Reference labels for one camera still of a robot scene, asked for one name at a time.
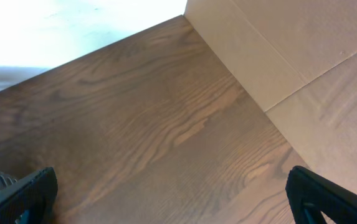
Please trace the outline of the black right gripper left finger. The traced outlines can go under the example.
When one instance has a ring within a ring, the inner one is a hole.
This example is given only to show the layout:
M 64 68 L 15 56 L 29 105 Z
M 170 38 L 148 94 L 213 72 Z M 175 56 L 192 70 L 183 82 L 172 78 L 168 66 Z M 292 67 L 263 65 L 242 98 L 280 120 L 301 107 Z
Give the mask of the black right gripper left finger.
M 55 202 L 58 183 L 53 168 L 46 167 L 37 170 L 14 184 L 17 188 L 16 196 L 13 196 L 13 208 L 30 211 L 29 223 L 47 223 L 52 215 L 52 207 Z

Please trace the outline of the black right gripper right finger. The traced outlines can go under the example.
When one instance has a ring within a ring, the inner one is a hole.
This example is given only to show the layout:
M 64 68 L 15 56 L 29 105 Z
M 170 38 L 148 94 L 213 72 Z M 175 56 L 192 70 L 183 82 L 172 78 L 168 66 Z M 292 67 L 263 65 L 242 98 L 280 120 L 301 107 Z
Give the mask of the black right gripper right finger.
M 305 167 L 292 168 L 285 190 L 295 223 L 357 223 L 357 195 Z

